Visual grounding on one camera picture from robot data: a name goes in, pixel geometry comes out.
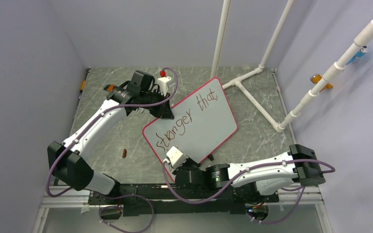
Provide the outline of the red framed whiteboard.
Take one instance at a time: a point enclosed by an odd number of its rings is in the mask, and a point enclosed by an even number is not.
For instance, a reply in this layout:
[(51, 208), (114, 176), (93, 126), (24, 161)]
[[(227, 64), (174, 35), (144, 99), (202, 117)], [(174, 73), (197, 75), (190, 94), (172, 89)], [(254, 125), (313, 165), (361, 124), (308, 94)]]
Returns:
[(196, 163), (202, 163), (238, 130), (237, 120), (217, 77), (171, 110), (174, 119), (156, 118), (142, 130), (159, 162), (172, 147), (177, 147)]

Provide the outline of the red marker cap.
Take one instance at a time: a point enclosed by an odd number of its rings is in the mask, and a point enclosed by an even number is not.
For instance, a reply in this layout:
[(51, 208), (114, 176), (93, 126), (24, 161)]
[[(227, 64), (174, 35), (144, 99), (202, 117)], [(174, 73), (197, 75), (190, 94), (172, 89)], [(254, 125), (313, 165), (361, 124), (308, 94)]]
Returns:
[(126, 156), (127, 156), (127, 149), (124, 149), (122, 153), (122, 158), (126, 158)]

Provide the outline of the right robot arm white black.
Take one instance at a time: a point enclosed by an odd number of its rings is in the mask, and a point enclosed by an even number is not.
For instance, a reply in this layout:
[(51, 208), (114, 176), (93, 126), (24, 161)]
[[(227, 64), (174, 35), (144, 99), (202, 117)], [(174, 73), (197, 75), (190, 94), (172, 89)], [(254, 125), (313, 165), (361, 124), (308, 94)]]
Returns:
[(239, 188), (253, 184), (248, 195), (261, 201), (267, 195), (293, 183), (316, 186), (325, 183), (324, 172), (316, 162), (315, 151), (300, 144), (272, 158), (248, 163), (218, 164), (201, 170), (187, 159), (175, 172), (179, 188), (222, 189), (225, 185)]

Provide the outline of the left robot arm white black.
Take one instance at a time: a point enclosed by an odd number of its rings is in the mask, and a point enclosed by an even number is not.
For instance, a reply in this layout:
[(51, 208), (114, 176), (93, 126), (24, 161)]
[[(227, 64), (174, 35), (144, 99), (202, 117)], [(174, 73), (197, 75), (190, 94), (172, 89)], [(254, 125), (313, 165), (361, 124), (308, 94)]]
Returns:
[(163, 68), (158, 79), (136, 70), (131, 80), (120, 85), (106, 85), (106, 99), (95, 114), (63, 142), (49, 144), (49, 173), (45, 187), (48, 196), (55, 198), (63, 194), (50, 191), (51, 177), (56, 177), (68, 185), (67, 191), (93, 191), (109, 204), (119, 200), (120, 182), (95, 171), (87, 161), (97, 143), (133, 111), (145, 109), (155, 118), (174, 119), (170, 99), (175, 95), (179, 81), (175, 71), (173, 77), (169, 77), (167, 70), (167, 67)]

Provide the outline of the orange black small object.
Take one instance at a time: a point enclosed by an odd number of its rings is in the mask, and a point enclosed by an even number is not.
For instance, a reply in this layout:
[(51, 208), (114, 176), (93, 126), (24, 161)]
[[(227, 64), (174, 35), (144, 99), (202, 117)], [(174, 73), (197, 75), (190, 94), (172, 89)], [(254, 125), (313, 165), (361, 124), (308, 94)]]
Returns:
[(113, 84), (108, 84), (104, 87), (104, 90), (107, 91), (108, 93), (112, 92), (115, 89), (115, 85)]

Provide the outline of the white PVC pipe right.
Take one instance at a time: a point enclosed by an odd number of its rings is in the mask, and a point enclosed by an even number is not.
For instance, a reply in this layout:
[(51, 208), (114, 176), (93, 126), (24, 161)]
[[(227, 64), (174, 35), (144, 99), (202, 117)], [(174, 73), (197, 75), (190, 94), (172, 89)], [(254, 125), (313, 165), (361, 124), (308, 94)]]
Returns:
[(278, 123), (274, 129), (281, 133), (289, 124), (291, 124), (300, 114), (300, 112), (308, 106), (327, 84), (335, 77), (341, 74), (346, 66), (346, 63), (365, 45), (373, 39), (373, 19), (360, 31), (354, 38), (351, 46), (335, 61), (327, 71), (322, 75), (318, 83), (301, 98), (298, 105), (291, 110), (281, 123)]

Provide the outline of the white PVC pipe frame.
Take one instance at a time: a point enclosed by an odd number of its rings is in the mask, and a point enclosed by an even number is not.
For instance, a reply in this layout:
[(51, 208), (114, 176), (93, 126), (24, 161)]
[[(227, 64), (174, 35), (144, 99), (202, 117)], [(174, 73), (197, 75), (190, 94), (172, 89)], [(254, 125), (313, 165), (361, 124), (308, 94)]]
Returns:
[(285, 127), (244, 86), (246, 80), (277, 68), (293, 41), (311, 0), (208, 0), (216, 30), (210, 76), (220, 67), (249, 67), (230, 78), (224, 89), (236, 87), (275, 132)]

